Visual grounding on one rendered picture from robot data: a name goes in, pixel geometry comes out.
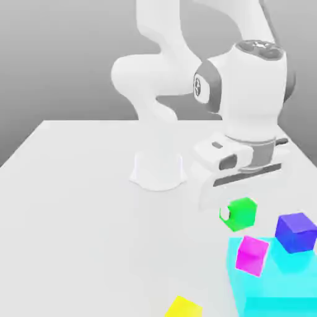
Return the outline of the large cyan box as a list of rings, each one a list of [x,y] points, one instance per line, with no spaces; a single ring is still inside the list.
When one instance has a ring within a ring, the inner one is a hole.
[[[230,238],[227,272],[238,317],[317,317],[317,254],[289,254],[276,238],[269,242],[260,277],[235,268],[241,238]]]

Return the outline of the small green cube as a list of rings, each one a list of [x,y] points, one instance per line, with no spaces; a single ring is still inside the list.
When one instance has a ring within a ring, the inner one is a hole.
[[[258,205],[250,198],[233,200],[227,206],[228,219],[222,217],[219,209],[219,219],[233,232],[252,227],[255,223]]]

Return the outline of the small magenta cube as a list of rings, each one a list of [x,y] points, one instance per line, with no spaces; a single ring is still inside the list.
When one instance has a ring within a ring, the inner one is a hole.
[[[237,251],[235,268],[260,277],[269,243],[250,236],[244,236]]]

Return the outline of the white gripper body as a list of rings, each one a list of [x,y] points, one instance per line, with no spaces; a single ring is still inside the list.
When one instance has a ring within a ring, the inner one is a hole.
[[[268,175],[278,175],[282,164],[272,164],[252,173],[221,174],[211,173],[201,186],[199,210],[218,208],[226,202],[243,198],[250,188]]]

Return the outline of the small blue cube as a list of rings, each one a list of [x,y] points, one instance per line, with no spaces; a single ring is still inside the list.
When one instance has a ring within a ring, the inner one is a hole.
[[[280,215],[275,237],[290,254],[312,251],[317,240],[317,225],[303,212]]]

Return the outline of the small yellow cube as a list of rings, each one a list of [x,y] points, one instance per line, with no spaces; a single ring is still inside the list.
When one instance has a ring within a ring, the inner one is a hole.
[[[164,317],[202,317],[202,306],[177,296]]]

